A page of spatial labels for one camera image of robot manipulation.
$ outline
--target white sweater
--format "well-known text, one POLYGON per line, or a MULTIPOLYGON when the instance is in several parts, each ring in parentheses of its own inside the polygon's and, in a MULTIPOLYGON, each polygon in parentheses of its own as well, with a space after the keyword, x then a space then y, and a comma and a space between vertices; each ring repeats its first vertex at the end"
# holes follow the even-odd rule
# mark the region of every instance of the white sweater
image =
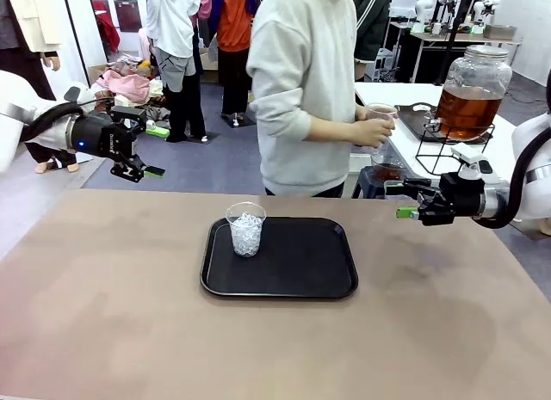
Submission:
POLYGON ((352 0, 264 0, 255 17, 252 77, 261 172, 278 195, 312 196, 344 182, 350 144, 309 142, 310 115, 355 120, 352 0))
POLYGON ((193 26, 201 0, 147 0, 147 36, 172 56, 193 56, 193 26))

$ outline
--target tea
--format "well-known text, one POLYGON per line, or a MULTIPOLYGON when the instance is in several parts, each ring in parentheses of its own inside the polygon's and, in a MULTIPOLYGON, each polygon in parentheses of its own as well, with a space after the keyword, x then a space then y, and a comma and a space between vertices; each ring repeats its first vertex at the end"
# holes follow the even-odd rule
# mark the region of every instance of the tea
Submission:
POLYGON ((502 97, 475 87, 446 88, 436 111, 442 120, 441 133, 455 140, 472 140, 492 124, 502 97))

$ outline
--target black pants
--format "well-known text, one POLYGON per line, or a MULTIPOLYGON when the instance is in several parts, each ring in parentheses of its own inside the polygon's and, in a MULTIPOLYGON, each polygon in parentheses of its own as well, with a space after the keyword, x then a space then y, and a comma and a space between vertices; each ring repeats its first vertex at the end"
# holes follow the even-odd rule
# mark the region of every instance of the black pants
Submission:
MULTIPOLYGON (((265 189, 266 189, 266 194, 268 196, 276 196, 269 189, 267 189, 267 188, 265 188, 265 189)), ((340 198, 340 197, 343 196, 343 191, 344 191, 344 182, 341 183, 340 185, 338 185, 337 187, 327 189, 324 192, 320 192, 319 194, 314 195, 313 198, 340 198)))
POLYGON ((201 110, 201 81, 199 74, 183 77, 181 92, 173 92, 165 86, 166 107, 170 110, 170 137, 186 139, 186 127, 189 121, 189 134, 193 138, 207 135, 205 120, 201 110))
POLYGON ((223 114, 243 114, 247 110, 251 78, 246 66, 249 49, 241 52, 224 52, 218 49, 218 72, 224 86, 223 114))
MULTIPOLYGON (((39 97, 55 101, 52 88, 37 55, 26 54, 19 48, 0 50, 0 71, 9 71, 23 77, 33 86, 39 97)), ((51 157, 56 157, 65 167, 77 163, 77 158, 67 151, 57 151, 38 144, 25 145, 31 157, 38 163, 47 162, 51 157)))

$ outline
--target pink clothing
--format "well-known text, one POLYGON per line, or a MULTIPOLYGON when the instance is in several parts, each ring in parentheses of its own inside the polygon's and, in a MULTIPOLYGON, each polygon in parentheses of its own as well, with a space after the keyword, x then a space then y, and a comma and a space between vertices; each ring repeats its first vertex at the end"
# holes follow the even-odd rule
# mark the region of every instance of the pink clothing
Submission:
POLYGON ((138 75, 123 77, 116 71, 108 70, 97 79, 97 84, 111 90, 116 95, 125 96, 130 102, 145 103, 149 95, 149 80, 138 75))
POLYGON ((201 7, 196 15, 191 16, 191 23, 193 27, 197 27, 197 17, 201 20, 205 20, 210 16, 210 11, 213 9, 213 0, 201 0, 201 7))

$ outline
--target glass jar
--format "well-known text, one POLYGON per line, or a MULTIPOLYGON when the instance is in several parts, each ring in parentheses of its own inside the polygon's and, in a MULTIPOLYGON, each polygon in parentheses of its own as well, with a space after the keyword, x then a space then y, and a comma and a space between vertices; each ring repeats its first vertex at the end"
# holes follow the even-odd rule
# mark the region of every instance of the glass jar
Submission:
POLYGON ((500 47, 469 46, 451 65, 436 111, 443 136, 473 140, 486 132, 511 81, 508 55, 500 47))

